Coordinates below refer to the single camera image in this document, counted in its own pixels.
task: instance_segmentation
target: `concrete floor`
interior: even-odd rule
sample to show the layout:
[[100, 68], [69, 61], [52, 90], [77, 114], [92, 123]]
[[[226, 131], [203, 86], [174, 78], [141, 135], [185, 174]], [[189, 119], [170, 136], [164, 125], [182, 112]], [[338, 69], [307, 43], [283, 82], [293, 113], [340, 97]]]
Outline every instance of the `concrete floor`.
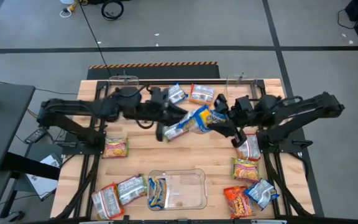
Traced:
[[[268, 0], [280, 45], [358, 45], [353, 30], [336, 24], [336, 13], [349, 1]], [[273, 46], [261, 0], [132, 0], [124, 5], [124, 15], [114, 22], [101, 17], [100, 6], [84, 7], [101, 47]], [[80, 8], [63, 19], [58, 15], [63, 7], [58, 0], [5, 0], [0, 49], [96, 47]], [[351, 25], [345, 14], [341, 18]], [[358, 51], [283, 52], [283, 57], [295, 95], [328, 91], [345, 104], [340, 118], [318, 120], [304, 130], [314, 141], [309, 150], [325, 216], [358, 218]], [[108, 64], [217, 61], [221, 78], [241, 72], [249, 78], [283, 78], [274, 51], [105, 52], [104, 58]], [[88, 66], [102, 63], [99, 53], [0, 54], [0, 81], [75, 93]], [[74, 99], [37, 91], [30, 109], [37, 111], [41, 101], [53, 97]], [[17, 134], [25, 138], [36, 128], [26, 115]], [[10, 151], [24, 154], [25, 149], [15, 139]], [[44, 202], [25, 198], [12, 210], [27, 213], [22, 222], [46, 220], [52, 202], [53, 196]]]

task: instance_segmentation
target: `clear plastic bin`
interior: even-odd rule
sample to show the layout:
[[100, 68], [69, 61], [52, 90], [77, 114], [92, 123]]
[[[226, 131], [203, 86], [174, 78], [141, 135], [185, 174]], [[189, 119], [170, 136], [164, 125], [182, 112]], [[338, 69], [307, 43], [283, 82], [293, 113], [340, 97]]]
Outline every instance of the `clear plastic bin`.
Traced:
[[147, 201], [152, 194], [149, 178], [164, 178], [167, 183], [167, 196], [164, 208], [150, 208], [153, 211], [203, 209], [207, 204], [205, 173], [201, 169], [192, 170], [153, 170], [147, 178]]

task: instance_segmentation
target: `orange and black striped tape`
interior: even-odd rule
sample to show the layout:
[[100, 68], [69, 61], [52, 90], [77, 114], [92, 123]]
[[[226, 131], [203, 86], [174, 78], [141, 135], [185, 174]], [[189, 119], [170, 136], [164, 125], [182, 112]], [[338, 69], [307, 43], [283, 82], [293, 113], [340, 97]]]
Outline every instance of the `orange and black striped tape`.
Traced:
[[[171, 62], [171, 63], [133, 63], [108, 65], [109, 68], [131, 68], [131, 67], [156, 67], [156, 66], [176, 66], [176, 65], [217, 65], [217, 62]], [[89, 69], [106, 68], [105, 65], [92, 65]]]

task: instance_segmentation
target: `food packet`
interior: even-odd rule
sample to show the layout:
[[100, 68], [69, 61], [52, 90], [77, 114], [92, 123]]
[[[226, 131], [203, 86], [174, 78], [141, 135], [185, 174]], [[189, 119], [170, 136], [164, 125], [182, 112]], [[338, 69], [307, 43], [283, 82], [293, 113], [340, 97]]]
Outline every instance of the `food packet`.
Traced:
[[177, 83], [168, 89], [168, 97], [173, 104], [177, 104], [185, 100], [188, 96], [189, 95], [186, 94]]
[[236, 148], [237, 157], [250, 161], [258, 161], [260, 159], [260, 152], [258, 146], [258, 139], [256, 134], [247, 134], [247, 140], [238, 148]]
[[230, 218], [255, 216], [252, 200], [244, 194], [246, 187], [229, 187], [223, 189], [227, 203], [232, 211]]
[[271, 200], [280, 196], [273, 185], [265, 179], [261, 179], [260, 182], [246, 189], [244, 193], [258, 203], [262, 210], [265, 209]]
[[143, 175], [135, 175], [117, 184], [117, 193], [121, 205], [126, 205], [141, 196], [147, 195], [147, 184]]
[[258, 162], [233, 158], [233, 178], [253, 183], [258, 182]]
[[93, 193], [92, 201], [98, 211], [99, 217], [103, 220], [110, 220], [124, 214], [118, 201], [115, 183], [109, 184], [100, 191]]
[[150, 208], [164, 208], [167, 197], [167, 182], [165, 178], [149, 177]]
[[128, 138], [106, 138], [104, 143], [103, 159], [112, 159], [128, 156]]
[[214, 100], [214, 96], [214, 88], [191, 84], [190, 102], [211, 106]]
[[208, 105], [201, 106], [197, 110], [190, 111], [177, 124], [164, 129], [164, 136], [171, 141], [188, 132], [204, 134], [210, 132], [207, 125], [226, 121], [226, 115], [210, 110]]

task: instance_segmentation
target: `wooden tabletop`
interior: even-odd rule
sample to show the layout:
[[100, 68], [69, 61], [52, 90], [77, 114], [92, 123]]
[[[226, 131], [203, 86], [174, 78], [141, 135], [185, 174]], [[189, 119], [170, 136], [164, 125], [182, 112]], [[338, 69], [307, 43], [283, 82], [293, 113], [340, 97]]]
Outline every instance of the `wooden tabletop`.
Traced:
[[[284, 96], [280, 79], [265, 79], [266, 93], [276, 96]], [[79, 100], [94, 100], [96, 80], [83, 80], [78, 94]], [[225, 93], [225, 85], [208, 85], [216, 89], [216, 94]], [[181, 85], [185, 92], [190, 92], [190, 85]], [[248, 85], [229, 85], [227, 88], [229, 106], [234, 100], [244, 95], [251, 95]], [[143, 99], [150, 98], [146, 90], [142, 91]], [[180, 107], [186, 110], [195, 110], [199, 105], [188, 100], [181, 102]], [[73, 118], [83, 126], [89, 126], [90, 117], [75, 116]], [[230, 218], [230, 210], [223, 195], [223, 189], [236, 185], [244, 185], [244, 182], [232, 178], [232, 157], [236, 157], [236, 151], [231, 146], [229, 138], [211, 131], [206, 134], [188, 133], [180, 136], [172, 142], [158, 142], [155, 138], [155, 128], [141, 129], [135, 121], [120, 119], [115, 123], [107, 123], [107, 135], [110, 137], [126, 135], [129, 140], [129, 156], [123, 159], [101, 159], [99, 162], [96, 190], [112, 182], [121, 182], [133, 175], [144, 174], [147, 178], [152, 170], [186, 170], [202, 169], [206, 174], [206, 189], [208, 204], [202, 210], [169, 210], [153, 212], [147, 206], [146, 197], [138, 198], [124, 206], [126, 215], [131, 220], [172, 220], [172, 219], [227, 219]], [[245, 128], [246, 133], [255, 133], [255, 128]], [[314, 213], [308, 184], [305, 178], [303, 164], [298, 159], [280, 154], [287, 187], [295, 198], [310, 213]], [[83, 156], [77, 155], [68, 161], [60, 173], [58, 187], [53, 202], [51, 217], [57, 216], [70, 201], [77, 191], [80, 180]], [[89, 160], [88, 170], [93, 162]], [[262, 178], [267, 178], [263, 156], [259, 161], [259, 172]], [[85, 207], [88, 199], [87, 190], [84, 193], [80, 215], [85, 215]], [[278, 200], [280, 212], [284, 214], [282, 198]], [[274, 218], [272, 205], [260, 211], [255, 206], [257, 216], [253, 218]], [[96, 220], [96, 211], [92, 211], [92, 219]]]

